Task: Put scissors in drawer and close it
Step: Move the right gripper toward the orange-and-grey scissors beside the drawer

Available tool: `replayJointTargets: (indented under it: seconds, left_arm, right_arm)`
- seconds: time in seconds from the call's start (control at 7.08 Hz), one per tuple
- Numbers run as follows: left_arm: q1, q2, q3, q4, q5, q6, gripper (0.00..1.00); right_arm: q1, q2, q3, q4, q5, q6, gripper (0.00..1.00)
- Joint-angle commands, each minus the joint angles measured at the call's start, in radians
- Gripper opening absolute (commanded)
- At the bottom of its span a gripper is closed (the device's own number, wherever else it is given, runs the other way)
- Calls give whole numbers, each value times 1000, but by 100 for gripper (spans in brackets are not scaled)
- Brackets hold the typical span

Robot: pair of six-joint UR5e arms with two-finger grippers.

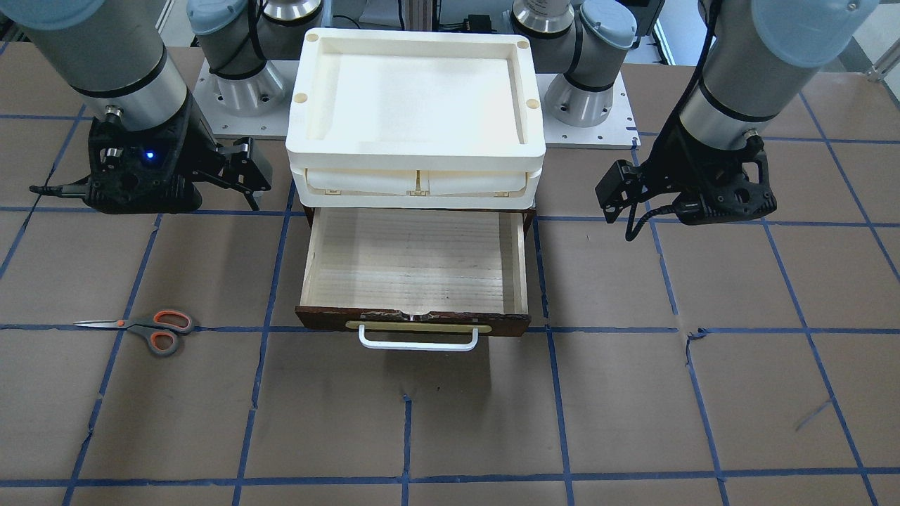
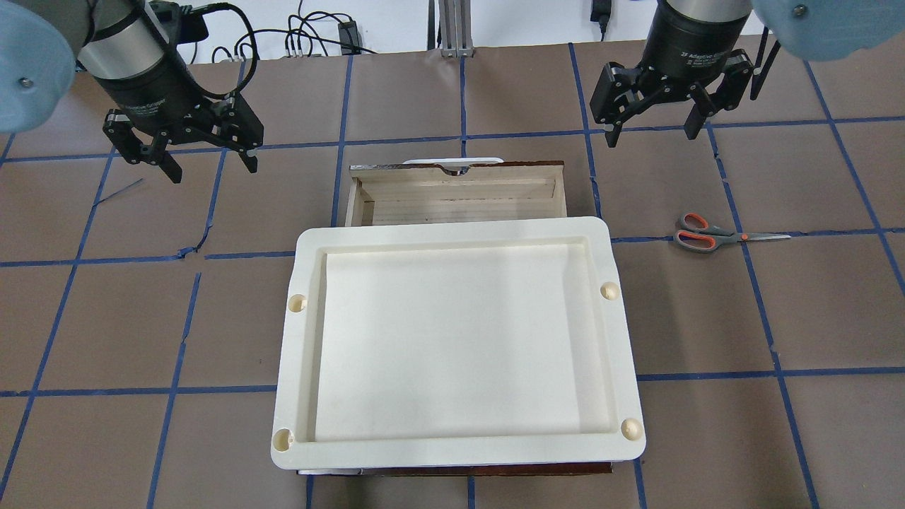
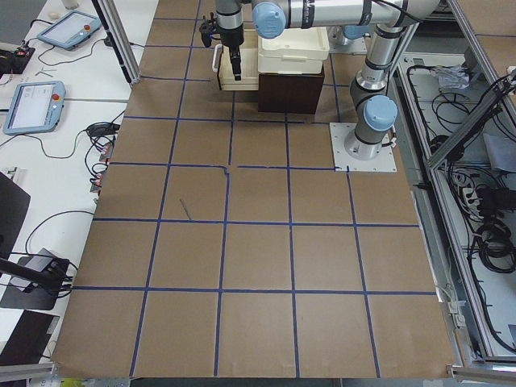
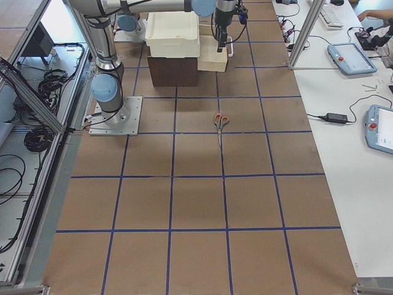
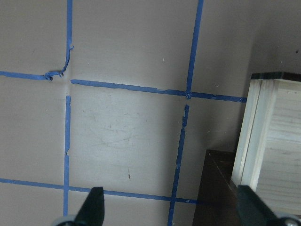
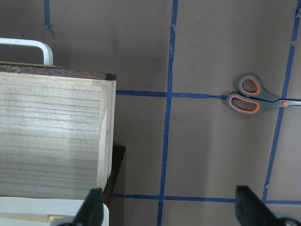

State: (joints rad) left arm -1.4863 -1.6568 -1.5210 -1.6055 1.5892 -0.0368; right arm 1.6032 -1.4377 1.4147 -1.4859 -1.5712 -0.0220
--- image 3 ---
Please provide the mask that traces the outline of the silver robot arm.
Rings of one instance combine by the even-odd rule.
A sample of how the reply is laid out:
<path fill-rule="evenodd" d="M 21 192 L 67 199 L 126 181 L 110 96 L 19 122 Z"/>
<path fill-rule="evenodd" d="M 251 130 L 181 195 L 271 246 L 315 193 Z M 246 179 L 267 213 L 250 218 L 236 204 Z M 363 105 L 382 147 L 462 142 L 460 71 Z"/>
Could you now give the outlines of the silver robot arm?
<path fill-rule="evenodd" d="M 397 106 L 385 92 L 395 55 L 407 27 L 422 22 L 436 1 L 252 1 L 252 21 L 265 39 L 290 28 L 374 26 L 370 49 L 350 85 L 358 122 L 343 142 L 351 157 L 371 160 L 397 118 Z"/>

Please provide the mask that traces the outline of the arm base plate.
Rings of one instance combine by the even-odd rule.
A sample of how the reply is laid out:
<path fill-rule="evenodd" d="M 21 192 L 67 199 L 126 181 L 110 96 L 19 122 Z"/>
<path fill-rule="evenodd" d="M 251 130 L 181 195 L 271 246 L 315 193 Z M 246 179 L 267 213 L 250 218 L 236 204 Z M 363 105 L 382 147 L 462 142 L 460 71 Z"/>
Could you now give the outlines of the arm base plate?
<path fill-rule="evenodd" d="M 395 173 L 393 147 L 387 134 L 378 144 L 363 144 L 354 123 L 330 123 L 335 170 L 340 172 Z"/>

